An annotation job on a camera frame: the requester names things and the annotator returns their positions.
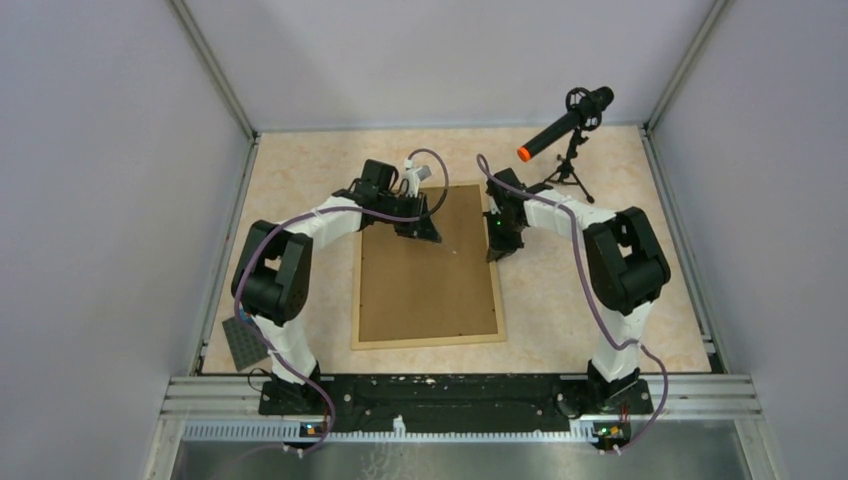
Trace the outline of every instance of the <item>gray wall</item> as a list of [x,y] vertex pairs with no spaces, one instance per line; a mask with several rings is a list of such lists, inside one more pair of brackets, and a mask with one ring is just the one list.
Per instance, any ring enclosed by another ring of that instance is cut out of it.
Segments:
[[739,1],[656,135],[793,478],[844,478],[848,3]]
[[166,3],[0,7],[0,478],[137,478],[246,140]]
[[190,0],[259,130],[544,123],[608,84],[651,113],[712,0]]

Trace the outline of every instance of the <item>metal mounting rail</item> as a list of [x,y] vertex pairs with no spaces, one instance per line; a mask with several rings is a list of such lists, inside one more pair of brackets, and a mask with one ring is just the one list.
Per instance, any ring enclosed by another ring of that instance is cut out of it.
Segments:
[[[564,379],[581,378],[563,375]],[[648,382],[654,404],[662,395],[662,377],[642,375]],[[255,386],[267,377],[254,376]],[[161,418],[172,419],[252,419],[278,421],[279,417],[259,415],[259,392],[247,384],[245,376],[175,377],[171,379],[162,405]],[[615,415],[584,415],[585,421],[612,421]],[[645,419],[647,416],[633,416]],[[670,375],[669,398],[659,420],[739,420],[761,419],[762,410],[749,375],[678,374]]]

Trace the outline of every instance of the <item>floor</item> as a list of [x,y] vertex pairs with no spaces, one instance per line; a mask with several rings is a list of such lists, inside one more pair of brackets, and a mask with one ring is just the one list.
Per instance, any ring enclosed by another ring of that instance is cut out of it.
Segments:
[[[512,167],[527,184],[555,167],[566,140],[527,164],[515,150],[536,128],[363,130],[263,134],[235,235],[225,289],[215,317],[203,371],[233,373],[221,322],[232,316],[229,283],[246,230],[258,219],[279,222],[314,208],[346,188],[373,158],[397,166],[417,147],[442,154],[452,182],[483,181],[478,152],[492,171]],[[639,132],[635,126],[601,127],[588,134],[574,161],[596,205],[612,210],[638,206],[647,214],[671,267],[645,327],[643,341],[672,372],[709,371],[701,333],[680,263],[660,206]],[[441,185],[438,164],[425,186]],[[577,187],[557,187],[582,200]],[[348,235],[316,253],[309,301],[302,315],[309,344],[325,373],[529,373],[583,372],[599,340],[580,289],[571,247],[565,239],[536,229],[524,232],[525,248],[498,263],[507,330],[505,343],[394,350],[350,348],[354,237]],[[641,358],[643,371],[656,365]],[[267,367],[270,361],[257,364]]]

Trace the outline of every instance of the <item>brown board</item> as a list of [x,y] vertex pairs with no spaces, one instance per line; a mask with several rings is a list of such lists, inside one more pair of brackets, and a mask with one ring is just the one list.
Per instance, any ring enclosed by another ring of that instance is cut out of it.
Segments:
[[[422,189],[433,205],[441,188]],[[378,223],[357,235],[354,350],[506,340],[497,267],[480,184],[450,187],[433,223],[443,243],[399,237]]]

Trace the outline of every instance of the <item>purple cable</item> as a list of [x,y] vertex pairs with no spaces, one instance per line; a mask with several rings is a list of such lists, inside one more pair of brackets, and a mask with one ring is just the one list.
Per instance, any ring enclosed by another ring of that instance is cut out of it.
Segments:
[[[446,193],[448,191],[448,187],[450,186],[450,178],[448,176],[448,167],[447,167],[447,165],[445,165],[445,161],[442,160],[442,157],[439,156],[438,153],[436,153],[435,151],[433,151],[429,148],[418,148],[416,150],[413,150],[412,153],[410,153],[407,158],[412,158],[419,153],[428,153],[428,154],[432,155],[433,158],[435,158],[439,162],[439,164],[442,167],[442,172],[444,172],[444,174],[445,174],[445,189],[444,189],[444,191]],[[265,250],[265,248],[268,246],[268,244],[271,243],[271,241],[274,239],[274,237],[279,235],[280,232],[285,230],[287,227],[289,227],[289,226],[291,226],[295,223],[299,223],[299,222],[302,222],[304,220],[308,220],[308,219],[310,219],[310,218],[312,218],[316,215],[319,215],[319,214],[323,215],[323,214],[326,214],[326,213],[337,213],[337,212],[359,212],[363,215],[371,215],[373,217],[377,217],[377,218],[380,218],[380,219],[383,219],[383,220],[388,220],[390,222],[412,223],[412,222],[417,222],[417,221],[421,220],[422,217],[429,217],[430,215],[434,214],[436,212],[436,210],[438,210],[441,207],[442,203],[444,203],[444,198],[442,198],[441,201],[436,206],[434,206],[428,213],[426,213],[425,215],[418,216],[418,217],[408,217],[408,218],[396,217],[394,215],[386,215],[384,213],[375,212],[373,210],[368,210],[368,209],[364,209],[364,208],[361,208],[361,207],[337,206],[337,207],[321,208],[321,209],[318,209],[316,211],[309,211],[309,212],[302,213],[302,214],[300,214],[300,215],[298,215],[294,218],[290,218],[290,219],[284,221],[283,223],[274,227],[274,229],[271,230],[271,232],[268,233],[268,235],[265,236],[264,239],[262,239],[262,241],[259,243],[259,246],[256,247],[256,251],[253,252],[253,255],[250,257],[250,260],[247,262],[247,265],[244,268],[244,273],[242,274],[241,279],[239,280],[238,286],[236,287],[236,292],[233,295],[233,312],[235,313],[235,318],[238,318],[241,321],[245,321],[239,306],[241,305],[241,297],[244,294],[244,287],[245,287],[245,284],[247,283],[247,277],[250,275],[250,272],[252,272],[253,269],[256,267],[256,264],[259,262],[259,257],[261,255],[261,253]],[[280,353],[276,351],[276,349],[274,348],[274,345],[267,338],[265,338],[264,335],[262,335],[262,332],[260,332],[258,328],[251,326],[250,331],[253,332],[254,335],[256,335],[256,338],[258,338],[259,341],[261,341],[262,344],[265,345],[266,348],[268,348],[268,351],[270,351],[274,354],[274,358],[276,358],[277,361],[280,362],[280,365],[282,365],[283,368],[285,368],[286,370],[289,371],[289,373],[291,373],[292,375],[294,375],[295,377],[297,377],[298,379],[302,380],[304,383],[306,383],[307,385],[309,385],[310,387],[315,389],[315,391],[318,392],[319,395],[321,395],[321,398],[324,399],[324,402],[326,402],[327,407],[330,409],[330,419],[329,419],[329,422],[327,424],[327,429],[324,432],[321,433],[321,437],[318,438],[318,441],[315,442],[314,445],[307,448],[306,450],[303,450],[303,455],[307,455],[309,453],[314,452],[315,450],[317,450],[318,448],[321,447],[321,445],[324,443],[324,440],[327,439],[327,436],[333,430],[333,426],[336,423],[336,405],[335,405],[335,403],[333,403],[333,400],[330,398],[330,395],[323,388],[321,388],[320,385],[318,385],[317,383],[310,380],[309,377],[307,377],[307,376],[303,375],[302,373],[298,372],[297,370],[295,370],[295,368],[292,367],[280,355]],[[260,445],[258,447],[252,448],[252,449],[242,453],[241,455],[236,457],[236,459],[234,459],[228,466],[218,470],[218,472],[216,472],[212,476],[212,480],[217,478],[218,475],[222,471],[229,470],[230,468],[232,468],[232,466],[240,463],[242,460],[253,455],[254,453],[258,453],[258,452],[263,451],[263,450],[269,450],[269,449],[274,449],[274,448],[284,448],[284,447],[281,447],[280,445],[277,445],[277,444],[265,444],[265,445]]]
[[630,443],[625,445],[623,448],[618,449],[619,454],[625,452],[626,450],[630,449],[633,444],[635,444],[636,441],[642,437],[642,434],[644,434],[648,430],[648,428],[656,422],[657,417],[660,416],[660,413],[662,413],[663,408],[665,408],[665,402],[666,400],[668,400],[668,371],[666,371],[665,369],[665,364],[663,364],[662,360],[660,360],[659,357],[655,356],[650,351],[648,351],[648,348],[645,347],[645,345],[639,342],[638,340],[634,338],[629,338],[619,344],[612,337],[612,334],[604,323],[603,318],[601,318],[601,313],[598,311],[598,306],[595,304],[595,298],[592,296],[592,290],[589,287],[589,281],[586,279],[586,271],[583,269],[583,258],[580,255],[580,246],[578,243],[580,241],[580,233],[577,230],[577,216],[574,214],[574,211],[561,203],[557,203],[545,197],[541,197],[539,195],[519,190],[513,187],[512,185],[508,185],[503,181],[499,180],[498,178],[495,178],[495,176],[492,175],[492,172],[489,170],[489,162],[486,161],[486,157],[482,153],[477,154],[477,166],[480,167],[480,170],[483,172],[484,175],[486,175],[486,178],[494,182],[499,187],[511,193],[514,193],[519,197],[524,197],[530,200],[536,200],[541,203],[544,203],[545,205],[558,208],[565,212],[566,215],[568,215],[568,218],[571,219],[571,247],[572,251],[574,252],[574,263],[577,265],[577,274],[580,276],[580,284],[583,287],[583,294],[586,296],[586,302],[589,304],[589,309],[592,311],[592,316],[595,318],[595,323],[598,324],[598,328],[601,330],[601,333],[604,335],[604,338],[607,340],[607,342],[609,342],[612,348],[618,351],[624,350],[630,345],[639,345],[641,350],[645,352],[645,355],[654,362],[656,362],[657,365],[659,365],[663,379],[663,394],[660,398],[660,404],[657,405],[656,409],[654,409],[654,413],[651,415],[651,418],[648,419],[648,422],[645,424],[644,428],[642,428],[642,430],[640,430],[639,433],[637,433],[636,436],[634,436],[633,439],[630,440]]

